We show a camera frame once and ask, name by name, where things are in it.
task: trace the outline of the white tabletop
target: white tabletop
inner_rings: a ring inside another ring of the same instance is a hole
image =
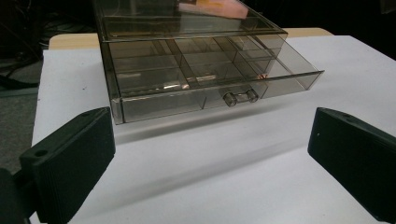
[[[326,70],[311,91],[114,126],[115,158],[71,223],[377,223],[307,144],[318,106],[396,135],[396,62],[350,36],[288,42]],[[106,105],[99,49],[45,51],[33,144]]]

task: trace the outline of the screw hole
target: screw hole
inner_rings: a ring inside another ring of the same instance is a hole
[[[37,151],[37,152],[35,153],[35,156],[37,156],[37,157],[42,157],[42,156],[47,155],[47,153],[48,153],[48,151],[46,151],[46,150],[39,150],[39,151]]]

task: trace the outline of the plastic drawer organizer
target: plastic drawer organizer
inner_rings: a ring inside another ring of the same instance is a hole
[[[96,0],[117,124],[307,91],[318,71],[236,0]]]

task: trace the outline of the dark background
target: dark background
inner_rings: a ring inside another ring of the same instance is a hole
[[[380,0],[244,2],[280,27],[320,27],[334,35],[352,35],[396,59],[396,12],[382,14]],[[52,12],[94,30],[91,0],[1,0],[0,58],[40,51],[37,41]]]

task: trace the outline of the plastic storage box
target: plastic storage box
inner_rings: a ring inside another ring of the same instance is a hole
[[[116,124],[306,91],[322,73],[236,0],[93,5]]]

